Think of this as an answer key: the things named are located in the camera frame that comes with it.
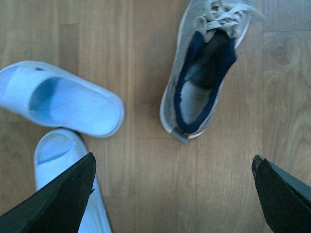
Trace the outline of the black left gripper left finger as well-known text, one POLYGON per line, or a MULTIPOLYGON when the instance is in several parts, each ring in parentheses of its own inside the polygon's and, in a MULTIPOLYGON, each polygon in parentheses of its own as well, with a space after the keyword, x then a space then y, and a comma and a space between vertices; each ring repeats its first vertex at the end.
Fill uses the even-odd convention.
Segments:
POLYGON ((0 217, 2 233, 76 233, 93 192, 93 153, 0 217))

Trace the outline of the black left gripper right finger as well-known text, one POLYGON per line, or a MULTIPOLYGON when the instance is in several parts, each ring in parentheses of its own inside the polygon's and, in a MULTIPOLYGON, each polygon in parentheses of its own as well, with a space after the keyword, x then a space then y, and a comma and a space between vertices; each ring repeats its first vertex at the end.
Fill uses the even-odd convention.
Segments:
POLYGON ((275 233, 311 231, 311 187, 256 155, 252 173, 264 218, 275 233))

